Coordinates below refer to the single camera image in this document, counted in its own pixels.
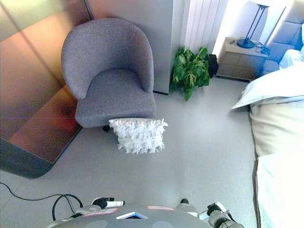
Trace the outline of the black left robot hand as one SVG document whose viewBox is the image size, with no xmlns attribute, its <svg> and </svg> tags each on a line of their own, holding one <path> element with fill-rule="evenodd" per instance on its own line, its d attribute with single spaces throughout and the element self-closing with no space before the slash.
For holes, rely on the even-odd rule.
<svg viewBox="0 0 304 228">
<path fill-rule="evenodd" d="M 101 209 L 114 208 L 125 205 L 125 201 L 123 200 L 115 201 L 115 198 L 112 197 L 108 197 L 108 198 L 99 197 L 93 200 L 92 205 L 97 205 Z"/>
</svg>

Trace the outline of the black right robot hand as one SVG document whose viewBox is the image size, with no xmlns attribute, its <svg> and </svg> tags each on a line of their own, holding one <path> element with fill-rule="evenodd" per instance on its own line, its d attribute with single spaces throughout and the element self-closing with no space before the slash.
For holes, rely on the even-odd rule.
<svg viewBox="0 0 304 228">
<path fill-rule="evenodd" d="M 211 213 L 214 211 L 220 211 L 222 213 L 225 213 L 228 211 L 228 209 L 226 209 L 222 203 L 220 203 L 218 201 L 214 202 L 207 206 L 206 211 L 199 214 L 199 219 L 200 220 L 208 219 L 210 217 Z"/>
</svg>

